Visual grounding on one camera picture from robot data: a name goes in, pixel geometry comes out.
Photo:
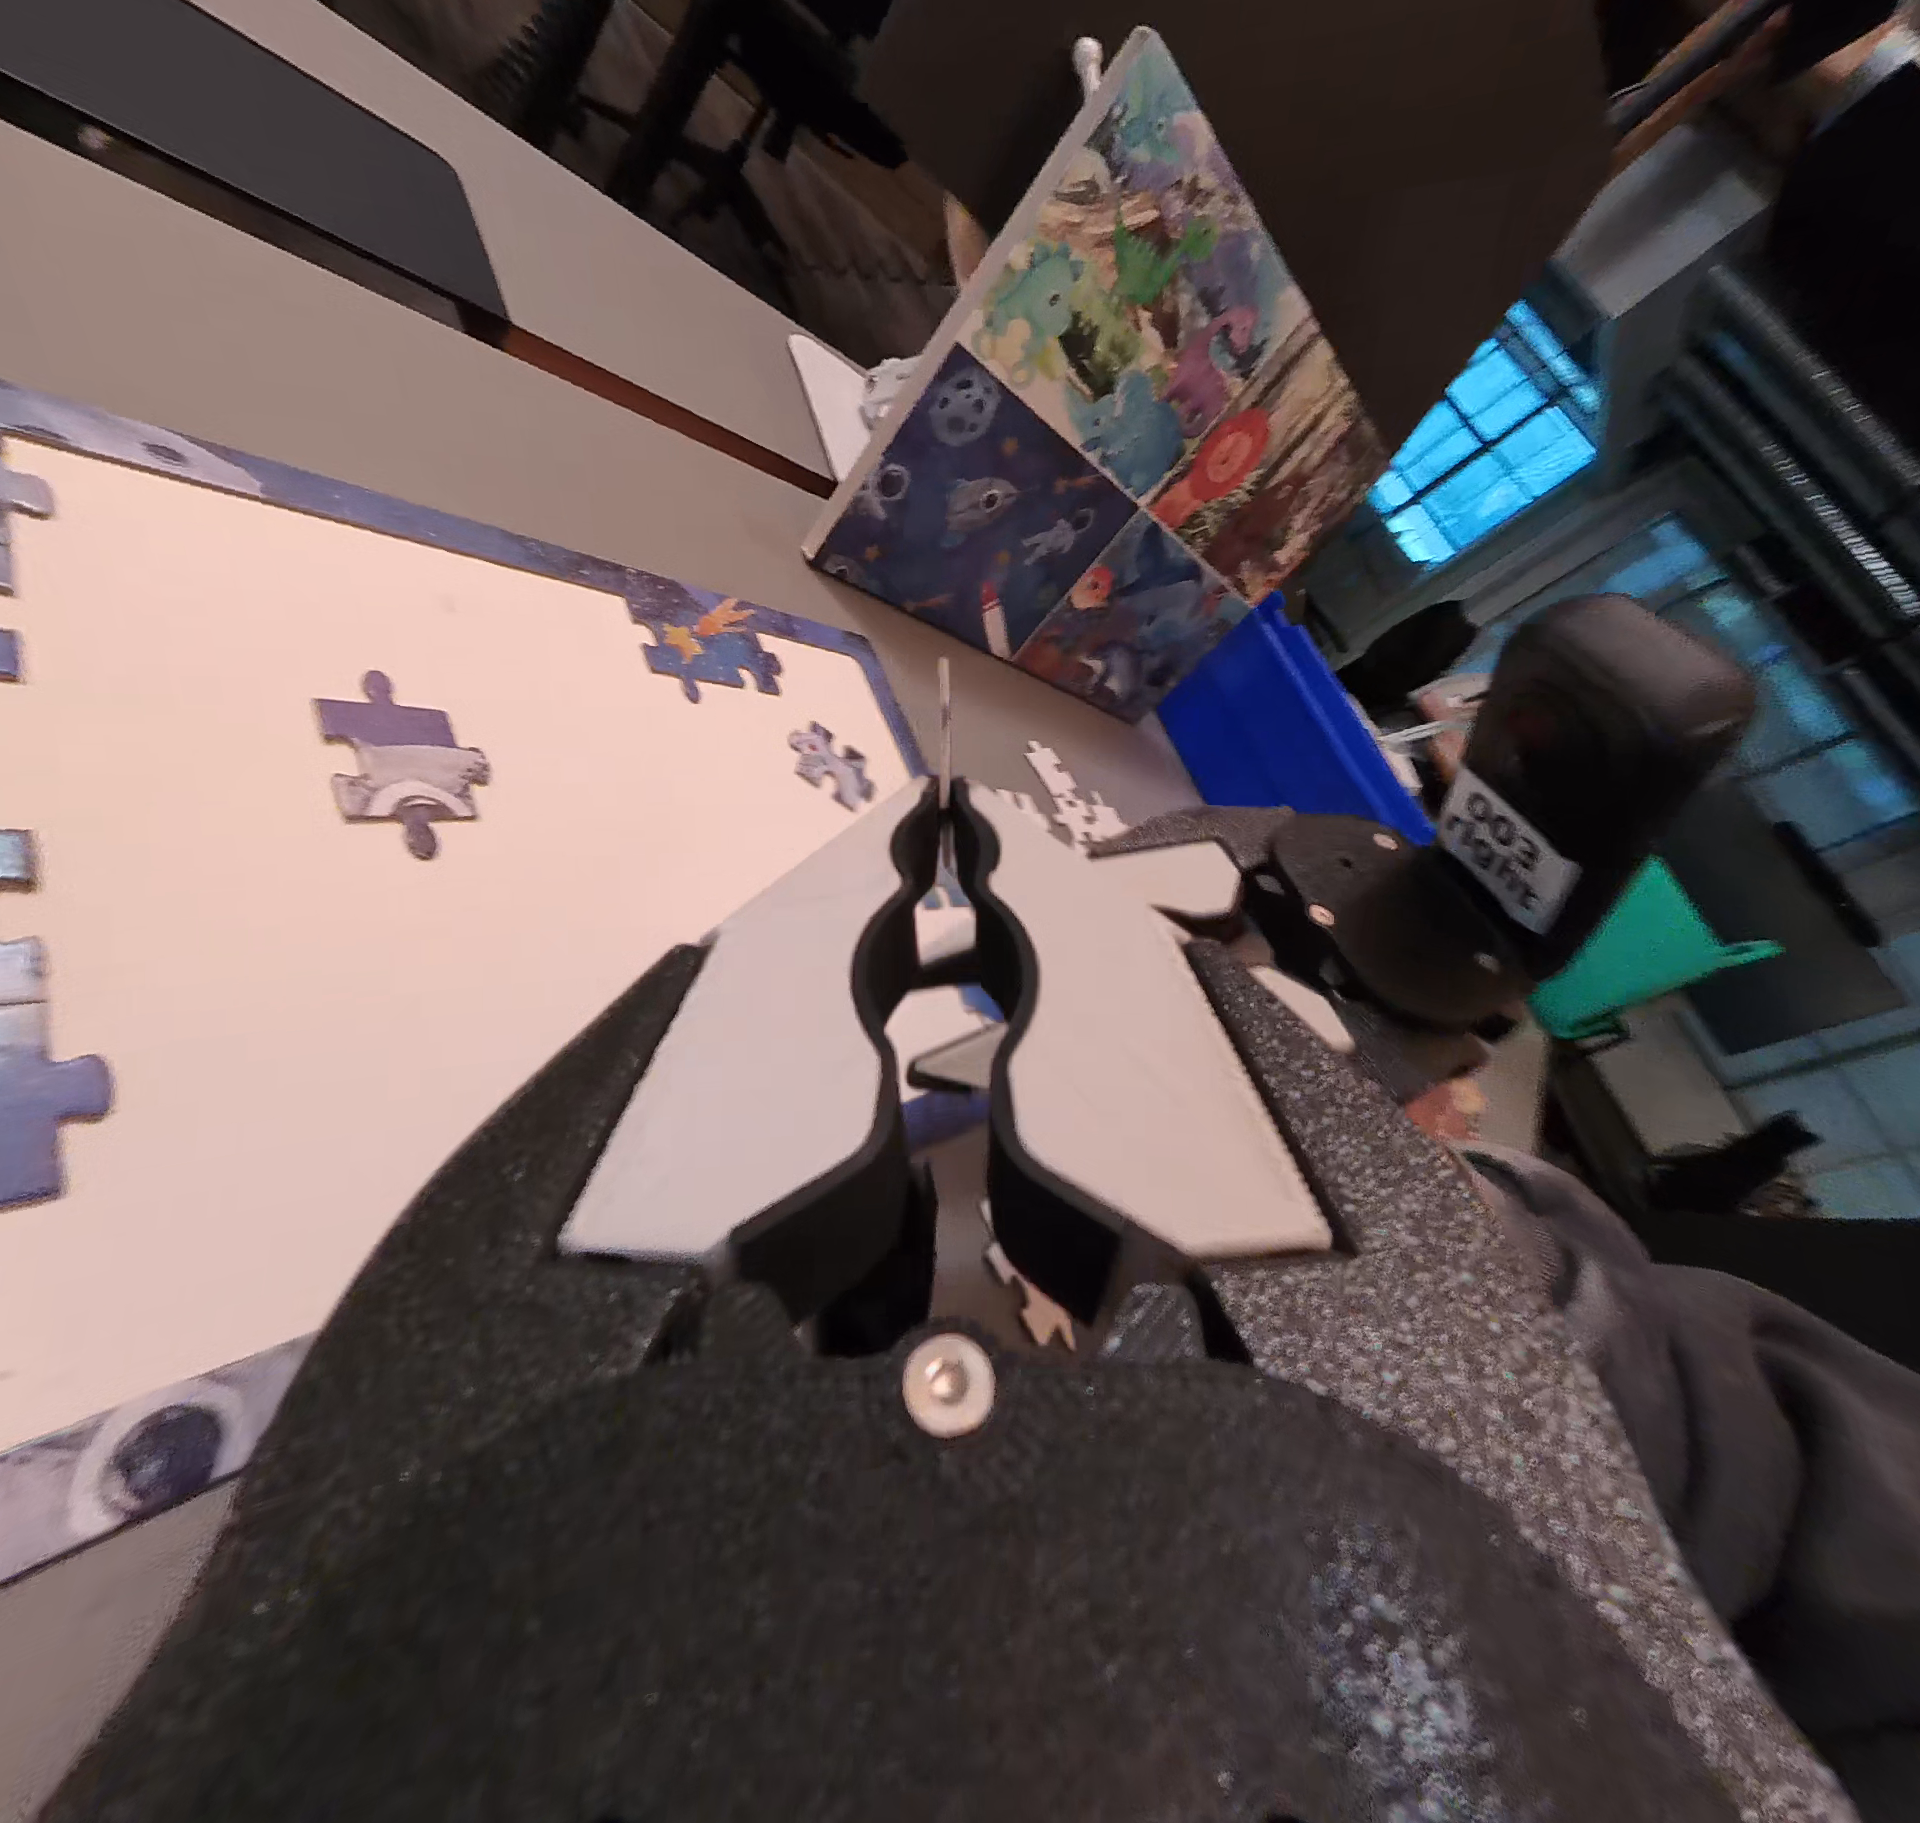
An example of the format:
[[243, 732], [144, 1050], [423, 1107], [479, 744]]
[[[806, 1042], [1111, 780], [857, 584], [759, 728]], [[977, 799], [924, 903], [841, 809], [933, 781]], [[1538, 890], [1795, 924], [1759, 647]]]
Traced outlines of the grey desk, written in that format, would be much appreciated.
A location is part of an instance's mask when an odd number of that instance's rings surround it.
[[787, 339], [795, 324], [624, 211], [321, 0], [188, 0], [458, 178], [528, 363], [759, 476], [835, 480]]
[[1030, 787], [1025, 749], [1130, 821], [1201, 796], [1119, 727], [813, 574], [815, 495], [346, 277], [2, 127], [2, 378], [866, 635], [930, 751]]

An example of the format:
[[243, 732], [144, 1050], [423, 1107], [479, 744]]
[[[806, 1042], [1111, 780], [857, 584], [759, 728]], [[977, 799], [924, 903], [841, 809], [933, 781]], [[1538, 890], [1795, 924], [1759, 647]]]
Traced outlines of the orange comet puzzle piece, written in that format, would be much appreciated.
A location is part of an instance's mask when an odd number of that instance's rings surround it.
[[650, 670], [674, 678], [693, 703], [707, 686], [781, 694], [781, 660], [757, 635], [763, 618], [753, 605], [632, 571], [626, 611], [645, 635]]

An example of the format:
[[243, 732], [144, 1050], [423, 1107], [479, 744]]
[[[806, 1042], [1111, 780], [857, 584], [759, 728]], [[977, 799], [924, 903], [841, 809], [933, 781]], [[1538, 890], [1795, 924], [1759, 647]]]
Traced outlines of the person's right forearm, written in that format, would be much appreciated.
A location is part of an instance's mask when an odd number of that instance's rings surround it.
[[1535, 1270], [1721, 1625], [1807, 1735], [1916, 1726], [1916, 1373], [1659, 1264], [1535, 1156], [1462, 1161]]

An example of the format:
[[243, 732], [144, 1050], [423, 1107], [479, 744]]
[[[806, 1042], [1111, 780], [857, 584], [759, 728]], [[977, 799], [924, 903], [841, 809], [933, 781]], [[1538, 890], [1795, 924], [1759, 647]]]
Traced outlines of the small grey robot puzzle piece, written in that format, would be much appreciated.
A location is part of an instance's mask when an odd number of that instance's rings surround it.
[[795, 755], [796, 780], [824, 787], [841, 809], [862, 814], [875, 804], [875, 781], [869, 780], [862, 751], [835, 742], [830, 727], [810, 724], [787, 732], [787, 751]]

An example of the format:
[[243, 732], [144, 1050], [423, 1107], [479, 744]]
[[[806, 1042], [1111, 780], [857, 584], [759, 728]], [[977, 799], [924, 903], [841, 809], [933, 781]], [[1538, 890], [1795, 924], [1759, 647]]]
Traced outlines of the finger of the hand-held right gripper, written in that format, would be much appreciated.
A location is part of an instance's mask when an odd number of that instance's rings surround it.
[[902, 1075], [913, 1095], [977, 1095], [992, 1089], [1006, 1024], [985, 1024], [969, 1037], [917, 1050]]
[[1228, 850], [1151, 854], [1151, 910], [1195, 939], [1236, 942], [1244, 932], [1242, 868]]

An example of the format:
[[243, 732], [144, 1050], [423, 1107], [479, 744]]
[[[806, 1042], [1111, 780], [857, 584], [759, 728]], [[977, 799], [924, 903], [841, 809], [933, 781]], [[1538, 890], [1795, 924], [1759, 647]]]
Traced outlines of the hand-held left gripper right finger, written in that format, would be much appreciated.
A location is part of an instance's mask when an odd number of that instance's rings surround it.
[[988, 1194], [1006, 1256], [1074, 1321], [1197, 1264], [1327, 1256], [1335, 1227], [1218, 1016], [1151, 854], [1080, 856], [954, 785], [980, 983], [1006, 1016]]

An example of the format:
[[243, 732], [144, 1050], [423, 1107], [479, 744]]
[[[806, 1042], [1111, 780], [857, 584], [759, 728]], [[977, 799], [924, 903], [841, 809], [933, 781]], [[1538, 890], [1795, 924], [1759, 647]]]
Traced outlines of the blue plastic bin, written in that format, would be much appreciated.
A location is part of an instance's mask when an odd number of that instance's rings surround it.
[[1236, 623], [1158, 721], [1210, 808], [1289, 808], [1432, 840], [1370, 721], [1279, 595]]

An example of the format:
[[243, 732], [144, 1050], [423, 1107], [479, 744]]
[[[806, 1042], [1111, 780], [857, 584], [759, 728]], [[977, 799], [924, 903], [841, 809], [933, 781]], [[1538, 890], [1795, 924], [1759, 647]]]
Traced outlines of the large window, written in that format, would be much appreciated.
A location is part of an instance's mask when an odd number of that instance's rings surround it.
[[1404, 565], [1462, 559], [1599, 461], [1596, 333], [1544, 295], [1509, 307], [1367, 494]]

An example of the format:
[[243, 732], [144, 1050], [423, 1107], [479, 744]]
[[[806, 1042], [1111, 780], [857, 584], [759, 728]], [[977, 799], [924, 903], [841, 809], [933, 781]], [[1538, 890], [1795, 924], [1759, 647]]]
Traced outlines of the pile of puzzle pieces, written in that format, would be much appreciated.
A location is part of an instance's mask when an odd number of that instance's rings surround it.
[[[1034, 772], [1034, 781], [1039, 785], [1039, 793], [996, 787], [996, 799], [1007, 804], [1007, 809], [1052, 835], [1052, 840], [1066, 844], [1080, 856], [1089, 856], [1099, 844], [1126, 835], [1126, 820], [1099, 790], [1083, 787], [1052, 749], [1030, 742], [1025, 759]], [[980, 1254], [985, 1264], [996, 1278], [996, 1284], [1019, 1301], [1019, 1321], [1026, 1341], [1039, 1352], [1074, 1352], [1077, 1325], [1070, 1312], [1016, 1270], [1016, 1262], [1006, 1256], [1006, 1248], [1000, 1243], [988, 1200], [980, 1204], [980, 1222], [988, 1227], [988, 1243]]]

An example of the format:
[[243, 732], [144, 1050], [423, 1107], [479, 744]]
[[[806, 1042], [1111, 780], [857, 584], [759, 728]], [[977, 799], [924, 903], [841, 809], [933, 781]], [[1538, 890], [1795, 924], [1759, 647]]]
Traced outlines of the illustrated puzzle box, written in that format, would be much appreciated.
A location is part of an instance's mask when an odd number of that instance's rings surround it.
[[1136, 28], [804, 556], [1139, 724], [1385, 468], [1214, 121]]

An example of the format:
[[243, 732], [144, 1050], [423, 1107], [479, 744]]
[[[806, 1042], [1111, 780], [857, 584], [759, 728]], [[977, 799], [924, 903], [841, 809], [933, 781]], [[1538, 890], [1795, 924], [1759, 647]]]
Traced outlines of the blue space puzzle tray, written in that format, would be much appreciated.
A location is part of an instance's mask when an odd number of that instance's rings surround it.
[[[2, 385], [2, 1581], [230, 1479], [407, 1200], [666, 947], [921, 769], [869, 638], [693, 703], [632, 569]], [[314, 699], [494, 781], [420, 862]]]

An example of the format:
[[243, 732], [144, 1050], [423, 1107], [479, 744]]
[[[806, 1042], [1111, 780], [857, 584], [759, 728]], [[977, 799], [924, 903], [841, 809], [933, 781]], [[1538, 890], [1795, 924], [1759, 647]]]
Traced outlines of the person's right hand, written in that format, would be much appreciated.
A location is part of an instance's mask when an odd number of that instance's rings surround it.
[[1500, 1071], [1493, 1064], [1452, 1075], [1404, 1103], [1404, 1118], [1448, 1148], [1500, 1146]]

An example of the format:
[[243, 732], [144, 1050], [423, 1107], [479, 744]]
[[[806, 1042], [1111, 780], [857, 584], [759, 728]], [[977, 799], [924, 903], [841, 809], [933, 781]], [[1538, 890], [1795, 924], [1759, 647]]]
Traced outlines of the black desk panel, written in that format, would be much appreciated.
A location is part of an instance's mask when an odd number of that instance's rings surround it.
[[191, 0], [2, 0], [2, 124], [506, 343], [456, 171]]

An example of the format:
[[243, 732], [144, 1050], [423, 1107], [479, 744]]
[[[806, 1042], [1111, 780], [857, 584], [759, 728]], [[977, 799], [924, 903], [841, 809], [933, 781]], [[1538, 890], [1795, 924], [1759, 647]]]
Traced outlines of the purple grey banded puzzle piece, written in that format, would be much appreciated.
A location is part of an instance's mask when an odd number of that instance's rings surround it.
[[346, 821], [398, 824], [420, 862], [439, 858], [441, 824], [474, 821], [494, 764], [458, 744], [444, 711], [398, 702], [390, 675], [368, 670], [358, 699], [314, 699], [314, 714], [321, 737], [354, 757], [354, 772], [328, 781]]

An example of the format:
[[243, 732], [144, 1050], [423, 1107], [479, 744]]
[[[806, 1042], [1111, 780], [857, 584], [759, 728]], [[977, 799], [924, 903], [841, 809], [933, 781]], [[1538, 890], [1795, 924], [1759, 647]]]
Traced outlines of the white display stand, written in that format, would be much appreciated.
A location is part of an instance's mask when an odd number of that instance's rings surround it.
[[860, 369], [804, 333], [787, 335], [787, 357], [831, 478], [843, 483], [869, 439], [890, 419], [900, 395], [916, 377], [917, 357], [887, 357], [879, 365]]

